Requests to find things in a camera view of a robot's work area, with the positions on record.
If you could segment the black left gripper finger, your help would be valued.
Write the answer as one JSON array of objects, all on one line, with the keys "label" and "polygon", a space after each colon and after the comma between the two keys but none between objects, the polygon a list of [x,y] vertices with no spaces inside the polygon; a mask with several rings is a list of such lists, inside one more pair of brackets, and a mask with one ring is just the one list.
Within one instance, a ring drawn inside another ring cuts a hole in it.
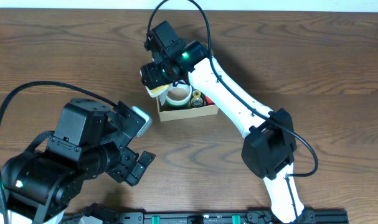
[{"label": "black left gripper finger", "polygon": [[137,185],[141,180],[145,170],[145,165],[140,162],[136,163],[133,169],[126,175],[125,182],[131,187]]},{"label": "black left gripper finger", "polygon": [[144,167],[147,168],[155,159],[156,155],[148,152],[143,151],[143,153],[140,155],[138,162]]}]

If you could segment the yellow sticky note pad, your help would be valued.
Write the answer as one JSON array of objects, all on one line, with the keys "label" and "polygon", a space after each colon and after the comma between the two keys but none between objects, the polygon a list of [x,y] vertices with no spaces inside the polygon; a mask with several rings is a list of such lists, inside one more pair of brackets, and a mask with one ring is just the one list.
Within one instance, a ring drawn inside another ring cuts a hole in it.
[{"label": "yellow sticky note pad", "polygon": [[167,91],[170,87],[170,84],[167,84],[167,85],[161,85],[161,86],[158,86],[156,88],[153,88],[152,90],[150,90],[147,86],[146,86],[146,91],[148,92],[149,96],[152,97],[152,98],[155,98],[159,95],[161,95],[163,92]]}]

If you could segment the beige masking tape roll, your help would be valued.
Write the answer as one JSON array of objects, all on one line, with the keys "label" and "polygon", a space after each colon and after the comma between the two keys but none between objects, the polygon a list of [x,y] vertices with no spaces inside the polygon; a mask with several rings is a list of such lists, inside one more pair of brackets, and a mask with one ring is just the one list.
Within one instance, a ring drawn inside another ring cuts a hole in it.
[{"label": "beige masking tape roll", "polygon": [[166,101],[174,102],[175,104],[186,103],[192,97],[192,87],[187,84],[178,84],[173,86],[166,95]]}]

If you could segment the brown cardboard box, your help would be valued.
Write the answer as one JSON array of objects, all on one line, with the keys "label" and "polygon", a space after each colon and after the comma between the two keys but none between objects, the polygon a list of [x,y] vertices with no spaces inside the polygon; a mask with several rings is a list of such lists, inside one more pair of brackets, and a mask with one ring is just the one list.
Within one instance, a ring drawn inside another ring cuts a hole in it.
[{"label": "brown cardboard box", "polygon": [[184,108],[183,110],[177,110],[175,108],[172,108],[168,106],[166,103],[166,95],[167,92],[173,87],[177,86],[178,84],[189,84],[189,77],[188,77],[188,82],[180,81],[176,83],[171,83],[170,87],[167,91],[163,92],[161,95],[155,97],[156,99],[156,104],[157,104],[157,109],[158,109],[158,115],[159,119],[161,121],[172,121],[172,120],[177,120],[177,119],[186,119],[186,118],[195,118],[195,117],[200,117],[200,116],[207,116],[207,115],[213,115],[217,114],[219,109],[218,107],[213,104],[213,105],[208,105],[206,103],[205,95],[202,93],[202,97],[204,99],[204,105],[198,108],[194,108],[191,106],[191,99],[189,101],[189,105],[187,108]]}]

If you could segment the black teardrop tape measure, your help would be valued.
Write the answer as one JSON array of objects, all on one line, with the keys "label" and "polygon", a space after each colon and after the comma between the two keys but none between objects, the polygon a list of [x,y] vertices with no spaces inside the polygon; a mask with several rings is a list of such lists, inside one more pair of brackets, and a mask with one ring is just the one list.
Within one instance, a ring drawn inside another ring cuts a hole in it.
[{"label": "black teardrop tape measure", "polygon": [[194,90],[192,92],[191,106],[198,108],[204,105],[204,99],[202,93],[199,90]]}]

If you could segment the red stapler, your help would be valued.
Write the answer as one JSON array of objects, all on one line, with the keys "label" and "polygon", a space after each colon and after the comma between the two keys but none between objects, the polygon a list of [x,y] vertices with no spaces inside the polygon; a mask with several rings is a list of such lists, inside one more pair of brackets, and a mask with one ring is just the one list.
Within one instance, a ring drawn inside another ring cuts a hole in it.
[{"label": "red stapler", "polygon": [[208,96],[204,96],[205,97],[205,99],[206,99],[206,103],[208,104],[208,105],[213,105],[214,104],[214,102],[208,97]]}]

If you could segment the green tape roll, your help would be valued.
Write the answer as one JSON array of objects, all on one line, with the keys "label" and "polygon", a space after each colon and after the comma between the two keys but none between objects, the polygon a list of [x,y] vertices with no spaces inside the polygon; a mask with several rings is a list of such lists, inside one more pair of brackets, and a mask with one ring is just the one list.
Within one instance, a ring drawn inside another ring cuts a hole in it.
[{"label": "green tape roll", "polygon": [[177,110],[183,110],[184,108],[187,108],[189,105],[189,102],[175,104],[174,102],[167,101],[166,103],[168,104],[168,106],[175,108]]}]

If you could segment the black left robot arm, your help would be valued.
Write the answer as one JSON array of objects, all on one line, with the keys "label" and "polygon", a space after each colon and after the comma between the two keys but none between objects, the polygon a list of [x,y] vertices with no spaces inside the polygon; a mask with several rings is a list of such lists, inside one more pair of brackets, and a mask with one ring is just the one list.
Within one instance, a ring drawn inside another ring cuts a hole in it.
[{"label": "black left robot arm", "polygon": [[38,135],[9,159],[2,180],[9,223],[57,222],[86,180],[108,174],[118,183],[138,184],[155,155],[128,145],[141,136],[151,118],[136,106],[110,108],[73,98],[57,127]]}]

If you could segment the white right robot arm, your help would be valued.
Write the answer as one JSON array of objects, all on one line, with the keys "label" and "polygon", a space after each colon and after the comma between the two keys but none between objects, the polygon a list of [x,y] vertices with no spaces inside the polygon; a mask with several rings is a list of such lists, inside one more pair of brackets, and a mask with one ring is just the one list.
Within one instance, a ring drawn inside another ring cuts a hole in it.
[{"label": "white right robot arm", "polygon": [[207,96],[233,122],[244,139],[242,159],[267,188],[274,216],[295,222],[305,207],[293,181],[296,141],[291,115],[273,111],[233,81],[213,56],[209,45],[180,39],[164,21],[146,34],[144,47],[153,61],[141,67],[149,95],[161,104],[179,84]]}]

